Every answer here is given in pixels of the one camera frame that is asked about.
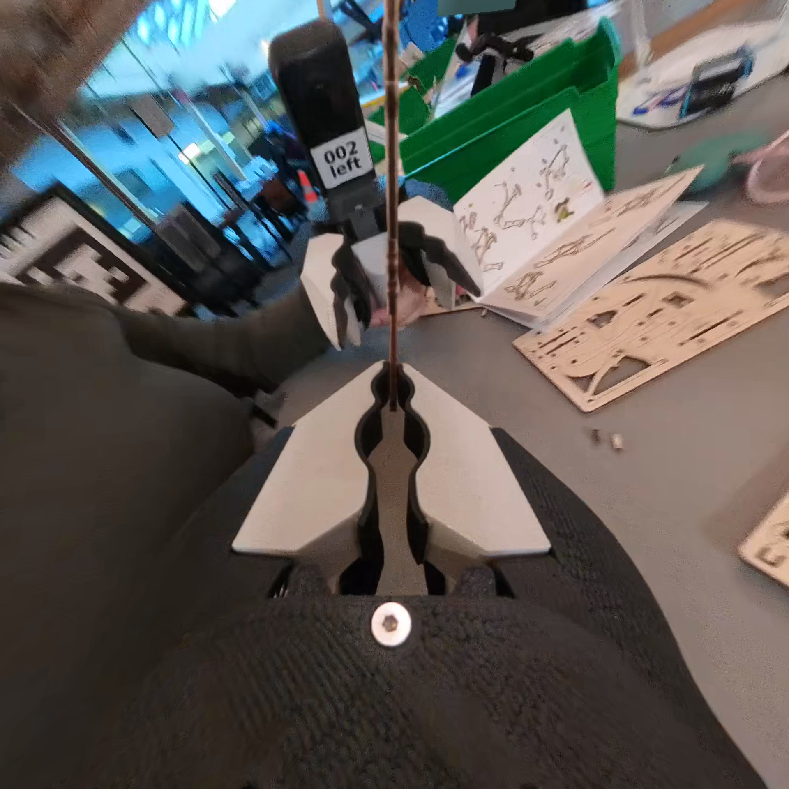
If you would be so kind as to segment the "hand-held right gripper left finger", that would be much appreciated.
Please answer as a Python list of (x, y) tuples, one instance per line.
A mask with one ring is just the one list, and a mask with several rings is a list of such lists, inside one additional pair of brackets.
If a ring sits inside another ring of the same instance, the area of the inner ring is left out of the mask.
[(286, 431), (232, 550), (316, 565), (338, 593), (374, 593), (383, 570), (376, 473), (388, 363), (380, 361)]

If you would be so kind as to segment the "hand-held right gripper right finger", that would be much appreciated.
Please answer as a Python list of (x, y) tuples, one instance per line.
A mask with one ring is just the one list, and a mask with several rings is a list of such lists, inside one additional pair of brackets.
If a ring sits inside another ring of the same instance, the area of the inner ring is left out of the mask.
[(403, 439), (415, 458), (406, 527), (418, 565), (456, 580), (466, 567), (545, 556), (551, 542), (486, 420), (409, 364)]

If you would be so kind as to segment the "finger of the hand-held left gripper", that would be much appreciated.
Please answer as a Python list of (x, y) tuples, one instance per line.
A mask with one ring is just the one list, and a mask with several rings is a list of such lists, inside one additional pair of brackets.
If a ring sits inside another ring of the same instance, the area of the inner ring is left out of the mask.
[(344, 236), (310, 238), (300, 279), (330, 344), (336, 350), (360, 346), (371, 321), (371, 288)]
[(425, 197), (401, 203), (399, 247), (409, 272), (432, 291), (433, 309), (457, 309), (481, 295), (477, 254), (454, 212)]

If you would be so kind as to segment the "thin wooden parts sheet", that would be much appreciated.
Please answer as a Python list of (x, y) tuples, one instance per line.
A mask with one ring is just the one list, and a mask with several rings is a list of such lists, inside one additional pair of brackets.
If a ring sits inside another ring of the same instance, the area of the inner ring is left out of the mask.
[(398, 408), (399, 300), (399, 2), (383, 3), (383, 86), (386, 148), (388, 408)]

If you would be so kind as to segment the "white instruction booklet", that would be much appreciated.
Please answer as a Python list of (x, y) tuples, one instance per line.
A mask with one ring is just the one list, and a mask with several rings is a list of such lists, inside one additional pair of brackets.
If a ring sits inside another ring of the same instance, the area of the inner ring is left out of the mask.
[(485, 176), (454, 212), (481, 274), (487, 309), (546, 330), (636, 261), (632, 251), (676, 219), (703, 166), (605, 194), (571, 110), (557, 115)]

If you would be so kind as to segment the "person's left forearm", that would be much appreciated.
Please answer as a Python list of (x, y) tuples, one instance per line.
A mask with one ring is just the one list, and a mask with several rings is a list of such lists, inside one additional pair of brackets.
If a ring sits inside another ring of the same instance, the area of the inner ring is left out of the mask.
[(182, 529), (253, 453), (243, 398), (329, 347), (300, 286), (206, 322), (2, 284), (2, 787), (71, 786), (208, 617)]

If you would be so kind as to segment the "large wooden parts sheet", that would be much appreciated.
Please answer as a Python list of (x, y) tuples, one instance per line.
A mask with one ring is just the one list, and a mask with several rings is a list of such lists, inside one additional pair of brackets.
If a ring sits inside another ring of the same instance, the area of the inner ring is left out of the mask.
[(786, 231), (715, 220), (512, 345), (592, 413), (786, 310), (787, 276)]

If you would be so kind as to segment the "wooden parts sheet with wheel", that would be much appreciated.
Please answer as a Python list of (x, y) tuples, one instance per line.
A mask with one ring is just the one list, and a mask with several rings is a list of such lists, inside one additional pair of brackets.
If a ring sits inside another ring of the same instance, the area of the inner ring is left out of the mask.
[(788, 590), (788, 494), (768, 512), (741, 543), (746, 565)]

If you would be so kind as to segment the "person's left hand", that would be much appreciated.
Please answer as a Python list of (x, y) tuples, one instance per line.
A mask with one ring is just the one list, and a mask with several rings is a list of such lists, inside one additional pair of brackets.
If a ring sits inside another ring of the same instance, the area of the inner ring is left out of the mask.
[[(427, 287), (417, 280), (406, 265), (406, 257), (399, 253), (399, 291), (397, 299), (397, 328), (402, 330), (417, 321), (427, 307)], [(390, 324), (390, 315), (387, 306), (386, 294), (383, 300), (378, 300), (371, 307), (369, 328), (387, 328)]]

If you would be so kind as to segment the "black mesh chair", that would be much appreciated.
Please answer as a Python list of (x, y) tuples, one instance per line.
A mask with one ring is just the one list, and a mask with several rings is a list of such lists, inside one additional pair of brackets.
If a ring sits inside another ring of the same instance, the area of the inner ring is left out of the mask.
[(221, 314), (231, 314), (242, 303), (258, 304), (264, 259), (245, 254), (191, 203), (176, 204), (154, 232), (177, 260), (173, 272), (195, 303)]

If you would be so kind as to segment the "green plastic bin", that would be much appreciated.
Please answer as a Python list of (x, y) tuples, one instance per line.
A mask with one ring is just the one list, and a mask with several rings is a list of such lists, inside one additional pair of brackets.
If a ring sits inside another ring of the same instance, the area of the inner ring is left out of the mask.
[(604, 190), (616, 185), (619, 38), (604, 17), (588, 38), (565, 39), (442, 117), (429, 119), (418, 87), (400, 97), (401, 168), (457, 202), (523, 143), (570, 110)]

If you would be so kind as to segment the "black and white tag board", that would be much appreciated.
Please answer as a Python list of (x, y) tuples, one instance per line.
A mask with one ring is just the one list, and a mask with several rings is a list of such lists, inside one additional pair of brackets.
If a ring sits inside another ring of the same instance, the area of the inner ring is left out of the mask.
[(57, 184), (1, 223), (2, 281), (74, 287), (146, 313), (188, 309), (183, 289), (81, 198)]

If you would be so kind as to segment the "green earbuds case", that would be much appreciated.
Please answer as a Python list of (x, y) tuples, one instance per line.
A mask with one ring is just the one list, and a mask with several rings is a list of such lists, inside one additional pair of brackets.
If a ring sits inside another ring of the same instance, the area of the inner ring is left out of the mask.
[(750, 156), (769, 142), (769, 136), (754, 131), (708, 137), (676, 155), (664, 175), (699, 168), (685, 194), (692, 196), (708, 192), (725, 181), (732, 169), (750, 164)]

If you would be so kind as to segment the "small black battery device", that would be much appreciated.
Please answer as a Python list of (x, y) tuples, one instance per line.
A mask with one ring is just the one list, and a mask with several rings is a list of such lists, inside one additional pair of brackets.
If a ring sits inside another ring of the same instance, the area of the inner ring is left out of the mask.
[(735, 89), (750, 76), (753, 68), (754, 52), (747, 46), (696, 65), (677, 119), (692, 119), (729, 104)]

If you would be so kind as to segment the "black handled tool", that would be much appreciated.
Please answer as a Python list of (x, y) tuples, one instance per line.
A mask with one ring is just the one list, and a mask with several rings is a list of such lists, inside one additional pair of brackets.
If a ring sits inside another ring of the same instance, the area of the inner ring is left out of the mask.
[(501, 81), (514, 70), (530, 63), (535, 58), (532, 48), (538, 35), (525, 35), (509, 41), (499, 35), (479, 35), (471, 45), (459, 43), (455, 54), (461, 63), (470, 65), (480, 62), (470, 95), (474, 96)]

